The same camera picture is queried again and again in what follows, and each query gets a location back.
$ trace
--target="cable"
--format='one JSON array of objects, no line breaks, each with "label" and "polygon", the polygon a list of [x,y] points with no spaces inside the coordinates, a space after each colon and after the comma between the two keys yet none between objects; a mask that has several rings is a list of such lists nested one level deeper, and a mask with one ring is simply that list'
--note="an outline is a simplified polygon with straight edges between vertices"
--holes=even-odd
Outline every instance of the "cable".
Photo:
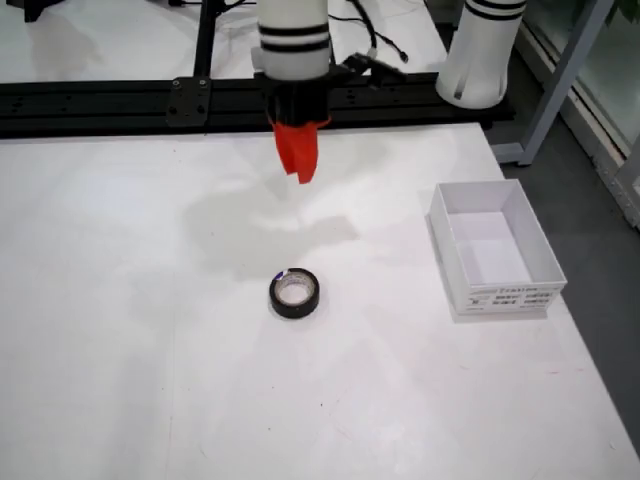
[{"label": "cable", "polygon": [[[364,23],[361,18],[357,18],[357,17],[336,17],[335,15],[329,14],[329,18],[331,18],[332,20],[338,20],[340,22],[359,22],[359,23]],[[378,37],[380,40],[382,40],[384,43],[389,45],[391,48],[393,48],[398,53],[398,56],[400,57],[400,60],[402,60],[404,63],[407,63],[409,61],[409,55],[407,54],[407,52],[405,52],[400,47],[398,47],[398,44],[396,42],[391,40],[389,37],[381,34],[377,30],[374,30],[374,32],[375,32],[376,37]]]},{"label": "cable", "polygon": [[358,11],[358,14],[362,18],[362,23],[367,27],[367,31],[369,32],[369,37],[371,38],[371,50],[372,57],[375,57],[376,49],[378,48],[378,39],[376,38],[376,29],[373,28],[373,23],[371,23],[371,19],[369,18],[369,14],[364,9],[360,0],[347,0],[347,2],[351,3],[354,8]]}]

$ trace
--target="white tabletop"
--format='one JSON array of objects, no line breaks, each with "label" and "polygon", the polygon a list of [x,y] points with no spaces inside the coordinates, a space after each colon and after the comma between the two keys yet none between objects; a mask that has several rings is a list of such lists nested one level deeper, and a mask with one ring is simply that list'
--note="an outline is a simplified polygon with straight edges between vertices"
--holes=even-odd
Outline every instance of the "white tabletop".
[{"label": "white tabletop", "polygon": [[451,313],[425,214],[502,178],[480,128],[320,152],[301,187],[268,134],[0,144],[0,478],[640,478],[561,300]]}]

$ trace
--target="black electrical tape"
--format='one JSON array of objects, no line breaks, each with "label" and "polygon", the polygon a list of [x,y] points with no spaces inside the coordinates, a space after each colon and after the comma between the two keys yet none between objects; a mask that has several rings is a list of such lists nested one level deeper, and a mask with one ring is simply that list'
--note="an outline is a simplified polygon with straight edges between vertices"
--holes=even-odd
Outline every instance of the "black electrical tape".
[{"label": "black electrical tape", "polygon": [[[288,303],[280,297],[280,292],[288,285],[302,285],[307,296],[298,303]],[[269,286],[271,305],[276,313],[285,318],[302,318],[313,312],[320,301],[320,284],[315,275],[303,268],[290,268],[280,272]]]}]

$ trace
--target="white cardboard box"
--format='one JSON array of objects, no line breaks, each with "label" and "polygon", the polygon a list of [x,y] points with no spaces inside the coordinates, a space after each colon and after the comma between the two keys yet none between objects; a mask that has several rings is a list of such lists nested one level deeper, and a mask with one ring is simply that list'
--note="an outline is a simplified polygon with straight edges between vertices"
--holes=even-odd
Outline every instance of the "white cardboard box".
[{"label": "white cardboard box", "polygon": [[546,310],[567,283],[517,180],[438,184],[429,217],[460,314]]}]

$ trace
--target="tape roll center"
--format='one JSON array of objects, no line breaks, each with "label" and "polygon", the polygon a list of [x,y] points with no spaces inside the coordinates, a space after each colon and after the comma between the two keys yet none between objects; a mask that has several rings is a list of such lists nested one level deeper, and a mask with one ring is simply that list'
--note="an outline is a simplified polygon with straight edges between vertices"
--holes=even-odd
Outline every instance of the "tape roll center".
[{"label": "tape roll center", "polygon": [[276,284],[276,296],[285,305],[296,306],[313,295],[315,287],[309,277],[301,273],[287,273]]}]

